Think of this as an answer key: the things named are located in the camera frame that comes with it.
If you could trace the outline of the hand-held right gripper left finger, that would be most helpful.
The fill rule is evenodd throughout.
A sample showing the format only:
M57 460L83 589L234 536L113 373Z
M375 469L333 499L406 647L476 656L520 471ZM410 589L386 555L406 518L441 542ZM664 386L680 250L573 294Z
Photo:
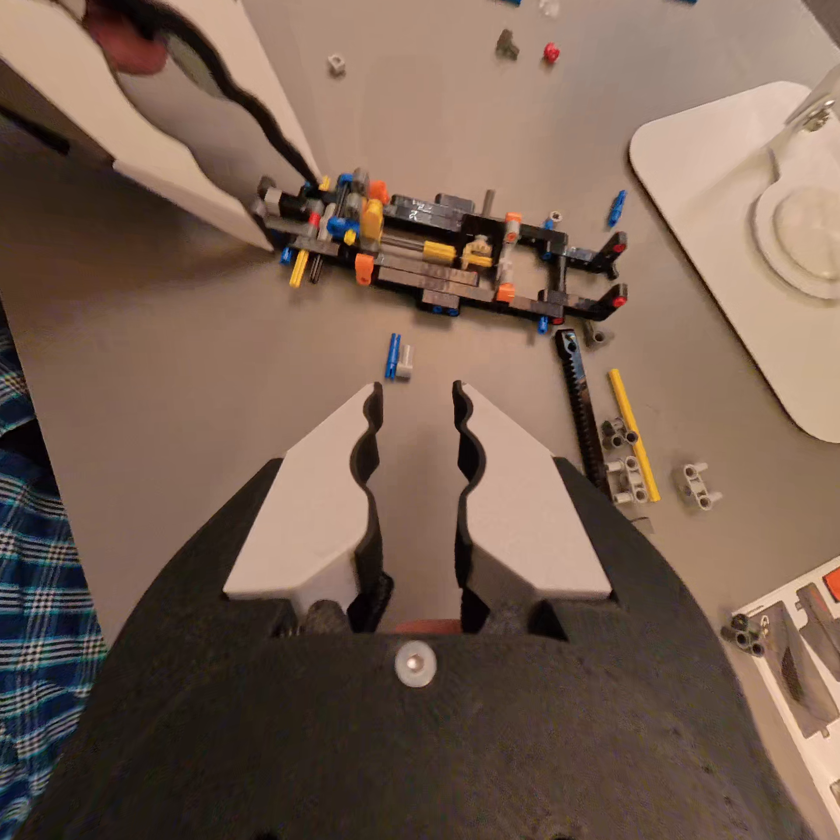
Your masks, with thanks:
M224 584L227 599L287 602L300 623L333 602L354 632L377 630L394 589L369 487L383 419L375 381L287 451Z

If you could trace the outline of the lego instruction booklet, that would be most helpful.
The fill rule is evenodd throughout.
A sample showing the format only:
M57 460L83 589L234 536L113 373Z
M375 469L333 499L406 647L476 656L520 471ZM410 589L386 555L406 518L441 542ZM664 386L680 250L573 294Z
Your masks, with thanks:
M765 656L753 659L838 828L839 558L734 613L770 624Z

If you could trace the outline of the blue plaid clothing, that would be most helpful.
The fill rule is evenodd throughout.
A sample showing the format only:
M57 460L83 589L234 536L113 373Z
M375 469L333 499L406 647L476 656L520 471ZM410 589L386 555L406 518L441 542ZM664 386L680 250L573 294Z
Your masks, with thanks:
M108 646L1 315L1 837L43 794Z

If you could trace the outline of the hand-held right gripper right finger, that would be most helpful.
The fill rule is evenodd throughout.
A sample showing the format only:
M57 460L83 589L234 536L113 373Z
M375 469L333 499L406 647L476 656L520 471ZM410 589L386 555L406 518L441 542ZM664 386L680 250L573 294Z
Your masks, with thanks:
M458 497L455 574L464 633L512 613L529 629L556 602L601 604L613 587L553 453L473 385L452 387Z

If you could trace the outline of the black lego gear rack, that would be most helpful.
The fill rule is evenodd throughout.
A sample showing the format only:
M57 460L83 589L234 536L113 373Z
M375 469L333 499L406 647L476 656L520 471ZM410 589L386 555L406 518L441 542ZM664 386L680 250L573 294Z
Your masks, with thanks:
M554 334L553 341L569 395L584 474L593 486L610 500L612 490L607 478L600 428L592 407L592 397L581 355L581 344L572 329L559 329Z

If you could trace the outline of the white mat with disc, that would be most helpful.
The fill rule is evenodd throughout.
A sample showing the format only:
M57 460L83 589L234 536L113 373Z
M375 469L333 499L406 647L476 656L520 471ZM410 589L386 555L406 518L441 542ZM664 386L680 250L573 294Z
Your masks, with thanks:
M838 71L648 122L629 159L791 420L839 441Z

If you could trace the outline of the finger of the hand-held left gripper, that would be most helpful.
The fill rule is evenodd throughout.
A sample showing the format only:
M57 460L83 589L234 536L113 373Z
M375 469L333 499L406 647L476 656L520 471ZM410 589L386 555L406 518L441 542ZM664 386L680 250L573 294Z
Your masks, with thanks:
M249 2L240 3L282 86ZM269 177L295 192L305 182L149 12L146 2L2 2L3 116L243 243L276 250L251 213L259 183Z
M303 182L320 171L298 117L240 2L151 1L149 16L185 41L227 100L243 109Z

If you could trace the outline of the dark grey lego pin connector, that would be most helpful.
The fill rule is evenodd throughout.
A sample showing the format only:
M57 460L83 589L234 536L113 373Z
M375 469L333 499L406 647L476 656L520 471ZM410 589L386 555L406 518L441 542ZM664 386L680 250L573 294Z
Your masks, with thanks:
M765 656L765 643L769 635L770 624L767 621L756 623L743 612L732 614L729 624L720 628L720 636L724 641L755 658Z

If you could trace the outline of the black lego chassis assembly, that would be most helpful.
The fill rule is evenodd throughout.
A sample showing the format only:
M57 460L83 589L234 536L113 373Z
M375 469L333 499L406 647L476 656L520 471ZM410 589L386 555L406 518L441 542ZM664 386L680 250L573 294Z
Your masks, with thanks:
M457 317L462 307L534 322L540 333L567 316L603 322L626 305L618 258L623 231L597 250L571 245L549 226L525 224L519 213L490 214L459 196L433 201L389 193L367 171L343 173L335 185L305 182L298 193L261 179L251 213L291 266L290 285L315 285L331 264L353 272L362 287L412 295L423 310Z

